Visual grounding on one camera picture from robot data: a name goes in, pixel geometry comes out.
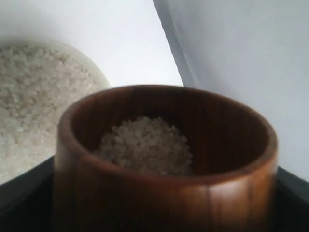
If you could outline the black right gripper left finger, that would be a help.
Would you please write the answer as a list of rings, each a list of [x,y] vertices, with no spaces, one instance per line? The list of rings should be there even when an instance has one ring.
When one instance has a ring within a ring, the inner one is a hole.
[[[0,186],[2,232],[52,232],[53,165],[51,157]]]

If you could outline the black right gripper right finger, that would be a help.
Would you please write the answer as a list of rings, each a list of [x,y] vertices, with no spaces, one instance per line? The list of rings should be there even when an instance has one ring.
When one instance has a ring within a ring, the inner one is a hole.
[[[279,167],[275,232],[309,232],[309,183]]]

